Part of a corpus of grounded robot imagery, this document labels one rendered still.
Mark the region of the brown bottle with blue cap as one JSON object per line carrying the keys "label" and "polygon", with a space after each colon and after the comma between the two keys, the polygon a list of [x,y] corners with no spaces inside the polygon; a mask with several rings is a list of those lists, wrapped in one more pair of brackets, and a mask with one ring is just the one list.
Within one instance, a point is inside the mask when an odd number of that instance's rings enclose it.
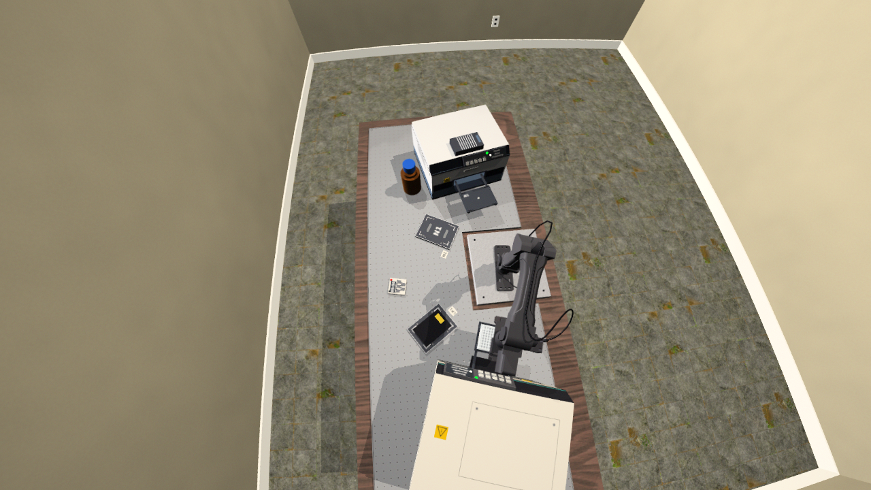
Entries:
{"label": "brown bottle with blue cap", "polygon": [[404,192],[408,195],[416,195],[422,190],[420,171],[416,167],[414,159],[405,159],[404,169],[401,170],[401,180],[404,184]]}

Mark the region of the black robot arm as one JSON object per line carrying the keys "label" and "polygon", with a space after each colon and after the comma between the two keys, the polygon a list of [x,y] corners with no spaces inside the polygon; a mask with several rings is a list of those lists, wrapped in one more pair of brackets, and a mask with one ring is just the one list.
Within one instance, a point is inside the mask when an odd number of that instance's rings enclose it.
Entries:
{"label": "black robot arm", "polygon": [[[523,350],[542,353],[544,339],[534,341],[529,337],[529,333],[533,338],[540,339],[535,334],[536,327],[534,327],[536,295],[538,294],[542,270],[544,270],[547,260],[556,258],[556,248],[549,241],[542,245],[543,241],[540,238],[517,233],[514,237],[512,250],[510,250],[509,245],[495,245],[494,247],[497,291],[513,291],[512,273],[519,273],[519,284],[516,288],[516,294],[514,294],[514,303],[508,318],[505,320],[505,326],[501,328],[499,333],[499,342],[503,348],[498,351],[495,372],[516,376],[517,365]],[[542,249],[538,255],[541,245]],[[527,323],[529,333],[527,333]]]}

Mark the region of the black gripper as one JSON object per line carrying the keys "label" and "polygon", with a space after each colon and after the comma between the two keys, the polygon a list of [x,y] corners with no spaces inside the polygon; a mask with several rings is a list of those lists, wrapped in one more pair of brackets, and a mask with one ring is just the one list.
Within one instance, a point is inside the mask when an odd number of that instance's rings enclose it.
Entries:
{"label": "black gripper", "polygon": [[495,316],[495,331],[494,336],[491,338],[491,350],[489,351],[488,360],[497,361],[498,351],[503,348],[503,345],[499,342],[499,333],[501,328],[505,326],[505,319],[505,317]]}

